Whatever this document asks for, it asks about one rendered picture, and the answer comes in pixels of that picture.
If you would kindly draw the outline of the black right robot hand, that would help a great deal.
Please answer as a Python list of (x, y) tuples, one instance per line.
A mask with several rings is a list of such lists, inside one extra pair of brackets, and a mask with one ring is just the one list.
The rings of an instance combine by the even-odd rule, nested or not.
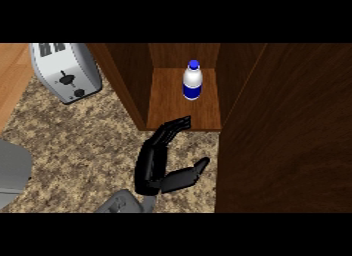
[(203, 157), (192, 167), (166, 173), (169, 143), (191, 128), (191, 117), (164, 122), (145, 140), (135, 166), (135, 192), (143, 196), (170, 193), (195, 185), (210, 163)]

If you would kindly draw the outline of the brown wooden cabinet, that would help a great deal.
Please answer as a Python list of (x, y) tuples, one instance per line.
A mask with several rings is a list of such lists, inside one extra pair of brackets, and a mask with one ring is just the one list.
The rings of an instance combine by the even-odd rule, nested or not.
[[(140, 131), (189, 116), (195, 131), (219, 131), (234, 110), (263, 43), (90, 43), (87, 48)], [(182, 93), (188, 62), (200, 61), (203, 90)]]

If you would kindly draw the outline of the water bottle with blue label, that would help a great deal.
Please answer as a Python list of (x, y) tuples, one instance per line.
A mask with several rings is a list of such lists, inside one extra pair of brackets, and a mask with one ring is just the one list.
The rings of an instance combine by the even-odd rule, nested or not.
[(191, 60), (183, 72), (182, 79), (182, 93), (188, 100), (200, 98), (203, 88), (203, 72), (200, 68), (200, 61)]

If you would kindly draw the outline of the dark wooden cabinet door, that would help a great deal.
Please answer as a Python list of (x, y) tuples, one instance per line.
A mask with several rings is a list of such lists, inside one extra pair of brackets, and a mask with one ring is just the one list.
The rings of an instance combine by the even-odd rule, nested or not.
[(216, 211), (352, 212), (352, 43), (265, 46), (219, 137)]

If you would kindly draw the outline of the silver toaster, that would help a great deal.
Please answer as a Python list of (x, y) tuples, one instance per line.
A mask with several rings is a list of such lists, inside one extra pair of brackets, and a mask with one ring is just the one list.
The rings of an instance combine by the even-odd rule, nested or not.
[(37, 79), (64, 104), (98, 93), (102, 78), (84, 43), (30, 43)]

